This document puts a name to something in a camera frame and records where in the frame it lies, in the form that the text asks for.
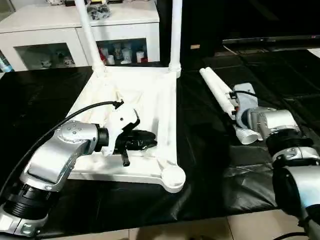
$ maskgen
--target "white plastic base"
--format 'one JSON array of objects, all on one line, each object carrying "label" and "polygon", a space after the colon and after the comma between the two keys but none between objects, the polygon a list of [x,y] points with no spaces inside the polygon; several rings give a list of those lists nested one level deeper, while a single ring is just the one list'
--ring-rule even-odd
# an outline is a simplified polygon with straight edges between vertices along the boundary
[{"label": "white plastic base", "polygon": [[[177,73],[167,67],[107,67],[105,76],[94,72],[69,114],[90,104],[123,99],[136,109],[137,129],[153,132],[158,145],[143,151],[128,151],[130,166],[120,155],[101,152],[79,157],[69,179],[160,184],[170,193],[179,192],[186,175],[177,164],[176,83]],[[103,126],[112,110],[99,106],[75,120]]]}]

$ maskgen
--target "black table cover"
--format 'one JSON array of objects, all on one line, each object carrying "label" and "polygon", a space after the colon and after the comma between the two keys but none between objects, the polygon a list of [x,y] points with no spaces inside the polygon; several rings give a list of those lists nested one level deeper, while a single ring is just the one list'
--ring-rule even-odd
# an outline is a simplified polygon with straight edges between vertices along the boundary
[{"label": "black table cover", "polygon": [[[68,180],[40,237],[277,208],[266,145],[239,143],[199,74],[200,68],[208,66],[231,87],[252,83],[258,96],[289,108],[306,123],[303,130],[318,149],[320,59],[316,56],[299,50],[195,61],[177,80],[177,153],[186,173],[184,188],[172,194],[155,184]],[[78,67],[4,75],[0,80],[1,149],[6,154],[1,158],[0,185],[33,142],[64,118],[91,74],[91,67]]]}]

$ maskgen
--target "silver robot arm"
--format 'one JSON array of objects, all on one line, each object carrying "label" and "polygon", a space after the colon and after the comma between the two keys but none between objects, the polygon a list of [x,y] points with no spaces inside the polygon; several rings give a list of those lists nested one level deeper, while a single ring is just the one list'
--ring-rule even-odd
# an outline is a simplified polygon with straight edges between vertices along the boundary
[{"label": "silver robot arm", "polygon": [[[250,83],[233,89],[255,93]],[[265,140],[272,156],[273,188],[278,206],[299,219],[311,240],[320,240],[320,156],[313,141],[303,136],[288,110],[258,106],[249,94],[233,95],[238,103],[238,126],[251,129]]]},{"label": "silver robot arm", "polygon": [[[7,201],[0,206],[0,232],[25,237],[39,233],[77,158],[102,148],[106,148],[105,156],[112,155],[117,148],[125,151],[128,141],[134,144],[126,133],[139,123],[136,111],[124,104],[110,114],[105,127],[78,121],[61,125],[33,153],[6,196]],[[123,166],[130,164],[128,158],[122,160]]]}]

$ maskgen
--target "wall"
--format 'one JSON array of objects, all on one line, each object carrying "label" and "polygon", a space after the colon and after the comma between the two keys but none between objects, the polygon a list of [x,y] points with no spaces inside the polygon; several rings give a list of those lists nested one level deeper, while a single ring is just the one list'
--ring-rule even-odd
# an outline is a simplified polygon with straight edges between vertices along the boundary
[{"label": "wall", "polygon": [[45,0],[11,0],[15,10],[32,4],[47,4]]}]

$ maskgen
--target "cable connector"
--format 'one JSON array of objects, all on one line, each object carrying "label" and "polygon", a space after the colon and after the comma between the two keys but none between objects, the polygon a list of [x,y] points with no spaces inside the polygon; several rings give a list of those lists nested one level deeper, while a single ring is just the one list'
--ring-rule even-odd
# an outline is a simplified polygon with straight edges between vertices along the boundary
[{"label": "cable connector", "polygon": [[121,101],[114,101],[112,105],[114,106],[114,109],[118,109],[122,104],[124,104],[123,99],[121,99]]},{"label": "cable connector", "polygon": [[233,91],[229,92],[230,98],[231,99],[236,99],[237,98],[237,94]]}]

